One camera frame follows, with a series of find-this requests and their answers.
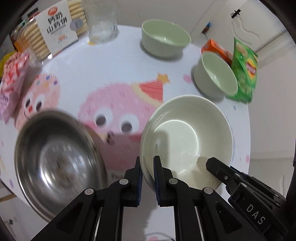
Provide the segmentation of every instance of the light green bowl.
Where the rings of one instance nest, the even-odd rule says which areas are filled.
[[[217,54],[205,51],[193,69],[197,87],[207,96],[222,99],[237,93],[237,79],[230,66]]]
[[[149,19],[142,23],[142,44],[147,52],[160,58],[181,54],[191,42],[190,35],[174,23]]]

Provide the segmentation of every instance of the white ceramic bowl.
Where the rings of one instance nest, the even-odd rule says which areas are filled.
[[[237,93],[237,79],[230,66],[218,55],[205,51],[193,69],[197,87],[207,96],[223,98]]]
[[[161,19],[149,19],[142,24],[142,44],[150,54],[173,58],[190,44],[190,35],[180,26]]]
[[[224,114],[201,96],[182,95],[163,103],[147,122],[140,144],[143,175],[155,190],[153,158],[190,187],[214,190],[221,184],[206,170],[208,158],[230,165],[233,139]]]

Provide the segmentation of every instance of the glass cup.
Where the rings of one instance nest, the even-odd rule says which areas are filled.
[[[117,35],[116,6],[113,0],[84,0],[89,40],[106,42]]]

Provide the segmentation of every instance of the round table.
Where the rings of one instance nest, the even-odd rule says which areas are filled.
[[[91,127],[98,137],[95,141],[106,146],[103,157],[108,176],[115,180],[121,178],[125,168],[133,167],[136,159],[131,163],[124,159],[112,163],[112,159],[123,154],[129,158],[139,154],[141,131],[161,103],[183,94],[203,95],[191,79],[192,68],[201,57],[200,48],[191,44],[182,56],[160,60],[143,51],[140,28],[118,26],[118,29],[118,37],[109,43],[89,45],[88,36],[84,35],[43,68],[27,71],[17,117],[11,118],[7,125],[0,122],[0,178],[24,202],[15,174],[14,148],[18,129],[34,112],[56,108]],[[248,173],[248,107],[227,98],[214,103],[232,129],[231,165]],[[174,238],[173,208],[157,206],[155,194],[143,182],[140,207],[125,209],[123,240]],[[217,192],[228,198],[223,185]]]

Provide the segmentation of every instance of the bowl rim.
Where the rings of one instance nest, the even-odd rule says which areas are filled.
[[[175,47],[186,47],[188,44],[191,43],[191,37],[189,35],[189,33],[184,29],[182,28],[181,26],[179,26],[178,24],[174,24],[173,22],[170,22],[170,21],[167,21],[167,20],[163,20],[163,19],[148,19],[148,20],[145,20],[143,23],[142,23],[142,31],[147,35],[149,36],[150,38],[153,38],[154,40],[160,42],[158,39],[156,39],[153,35],[151,35],[150,33],[148,33],[145,29],[144,29],[144,24],[148,23],[148,22],[167,22],[167,23],[170,23],[172,25],[175,25],[177,26],[178,28],[180,28],[188,37],[189,37],[189,41],[186,43],[186,44],[174,44],[174,43],[166,43],[166,42],[161,42],[163,44],[166,44],[166,45],[170,45],[170,46],[175,46]]]
[[[210,77],[210,75],[209,75],[209,73],[208,73],[208,71],[207,71],[207,69],[206,69],[206,67],[205,67],[205,64],[204,64],[204,61],[203,61],[203,57],[204,56],[206,56],[206,55],[212,55],[212,56],[215,56],[215,58],[217,58],[217,59],[219,59],[219,61],[221,62],[221,63],[223,63],[224,65],[226,65],[226,67],[231,71],[231,73],[232,73],[232,76],[233,76],[233,78],[234,78],[234,80],[235,80],[235,82],[236,82],[236,91],[234,91],[234,92],[231,92],[231,91],[228,91],[228,90],[225,90],[224,88],[222,88],[222,87],[220,87],[220,86],[218,86],[212,79],[212,82],[223,92],[223,93],[225,93],[226,95],[229,95],[229,96],[234,96],[234,95],[236,95],[237,94],[237,92],[238,92],[238,84],[237,84],[237,78],[235,77],[235,74],[234,74],[234,72],[233,72],[233,70],[231,69],[231,67],[229,66],[229,64],[224,60],[224,59],[222,59],[221,57],[219,57],[217,54],[215,54],[215,53],[213,53],[213,52],[211,52],[211,51],[205,51],[205,52],[203,52],[202,53],[202,56],[201,56],[201,60],[202,60],[202,65],[203,65],[203,67],[204,67],[204,69],[205,69],[205,71],[207,72],[207,75]]]
[[[153,180],[153,177],[151,176],[149,170],[148,170],[148,167],[147,167],[147,164],[146,162],[144,162],[143,160],[143,151],[144,151],[144,139],[150,129],[150,126],[151,126],[151,121],[152,119],[156,116],[156,114],[159,112],[159,110],[161,108],[163,108],[165,105],[169,104],[170,102],[176,100],[176,99],[182,99],[182,98],[196,98],[196,99],[200,99],[202,101],[205,101],[205,102],[208,102],[210,105],[214,106],[215,109],[222,114],[224,120],[226,120],[226,123],[227,123],[227,126],[228,126],[228,130],[230,132],[230,135],[231,135],[231,142],[232,142],[232,147],[231,147],[231,159],[229,161],[228,166],[230,166],[231,164],[231,161],[232,161],[232,158],[233,158],[233,151],[234,151],[234,143],[233,143],[233,134],[232,134],[232,130],[231,130],[231,127],[230,127],[230,124],[228,122],[228,119],[226,118],[226,116],[223,114],[223,112],[220,110],[220,108],[215,104],[213,103],[212,101],[210,101],[209,99],[203,97],[203,96],[199,96],[199,95],[192,95],[192,94],[187,94],[187,95],[179,95],[179,96],[176,96],[176,97],[173,97],[171,99],[169,99],[168,101],[162,103],[155,111],[154,113],[151,115],[151,117],[149,118],[149,120],[147,121],[145,127],[144,127],[144,130],[142,132],[142,137],[141,137],[141,141],[140,141],[140,165],[141,165],[141,169],[142,169],[142,172],[143,172],[143,176],[148,184],[148,186],[155,192],[155,184],[154,184],[154,180]]]
[[[85,129],[85,127],[78,120],[76,120],[72,115],[69,115],[68,113],[60,111],[60,110],[45,110],[45,111],[42,111],[42,112],[34,115],[32,118],[30,118],[30,120],[28,120],[23,125],[22,129],[18,133],[17,140],[15,142],[15,149],[14,149],[15,173],[16,173],[16,178],[17,178],[19,188],[21,189],[21,192],[22,192],[24,198],[26,199],[27,203],[29,204],[29,206],[42,219],[44,219],[47,222],[50,222],[54,218],[54,217],[50,216],[50,214],[52,214],[52,212],[48,212],[47,214],[45,214],[45,212],[43,212],[43,209],[39,208],[38,205],[36,205],[36,203],[39,204],[39,201],[34,202],[34,200],[27,194],[28,190],[24,187],[23,181],[21,180],[21,175],[19,172],[19,162],[18,162],[18,157],[19,157],[18,149],[19,149],[19,146],[21,144],[24,134],[26,133],[26,131],[29,128],[32,127],[33,124],[35,124],[35,122],[39,121],[40,118],[46,118],[46,117],[57,118],[61,121],[64,121],[65,123],[67,123],[72,128],[73,127],[75,128],[77,133],[89,145],[89,149],[91,151],[91,155],[93,156],[93,158],[95,158],[95,160],[101,159],[101,162],[99,163],[99,165],[100,165],[100,168],[102,168],[101,181],[102,181],[103,188],[107,187],[108,180],[107,180],[107,170],[106,170],[106,166],[105,166],[103,157],[102,157],[101,153],[99,152],[99,150],[97,149],[97,147],[96,147],[92,137],[88,133],[88,131]]]

